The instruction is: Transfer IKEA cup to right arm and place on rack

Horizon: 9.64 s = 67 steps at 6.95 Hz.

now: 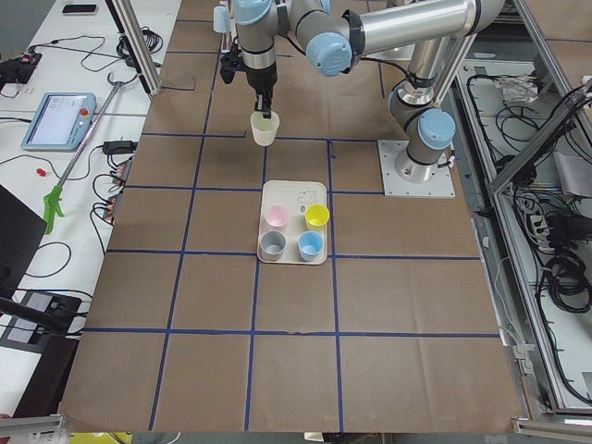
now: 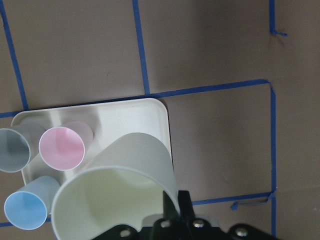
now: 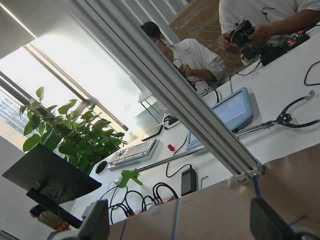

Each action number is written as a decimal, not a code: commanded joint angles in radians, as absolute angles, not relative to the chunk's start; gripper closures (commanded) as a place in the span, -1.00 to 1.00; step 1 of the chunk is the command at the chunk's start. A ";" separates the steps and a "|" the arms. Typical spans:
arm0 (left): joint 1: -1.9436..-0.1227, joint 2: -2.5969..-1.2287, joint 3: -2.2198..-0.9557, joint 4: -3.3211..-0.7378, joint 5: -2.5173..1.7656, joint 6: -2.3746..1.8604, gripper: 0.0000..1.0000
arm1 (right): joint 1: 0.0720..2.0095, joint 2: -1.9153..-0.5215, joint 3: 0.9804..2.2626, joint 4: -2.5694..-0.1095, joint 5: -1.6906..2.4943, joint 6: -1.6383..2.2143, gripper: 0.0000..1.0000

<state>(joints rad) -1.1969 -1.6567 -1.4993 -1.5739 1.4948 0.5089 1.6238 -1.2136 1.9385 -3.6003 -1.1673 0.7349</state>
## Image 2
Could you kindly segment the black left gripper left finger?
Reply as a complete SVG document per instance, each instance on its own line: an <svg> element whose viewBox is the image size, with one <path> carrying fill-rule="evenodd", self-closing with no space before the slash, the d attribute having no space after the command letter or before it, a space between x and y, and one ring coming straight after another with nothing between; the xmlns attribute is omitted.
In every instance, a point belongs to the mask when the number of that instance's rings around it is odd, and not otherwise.
<svg viewBox="0 0 320 240"><path fill-rule="evenodd" d="M168 194L162 192L162 205L163 205L163 218L165 220L177 221L180 219L180 215L175 208L175 205Z"/></svg>

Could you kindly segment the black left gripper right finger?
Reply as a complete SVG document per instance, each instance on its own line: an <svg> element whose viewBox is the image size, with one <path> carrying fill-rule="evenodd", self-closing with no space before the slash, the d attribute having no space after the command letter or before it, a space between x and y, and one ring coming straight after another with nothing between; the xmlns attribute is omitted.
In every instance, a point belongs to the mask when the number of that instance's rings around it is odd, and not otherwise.
<svg viewBox="0 0 320 240"><path fill-rule="evenodd" d="M189 191L179 190L178 191L178 204L180 209L180 217L185 221L189 222L195 218L195 212Z"/></svg>

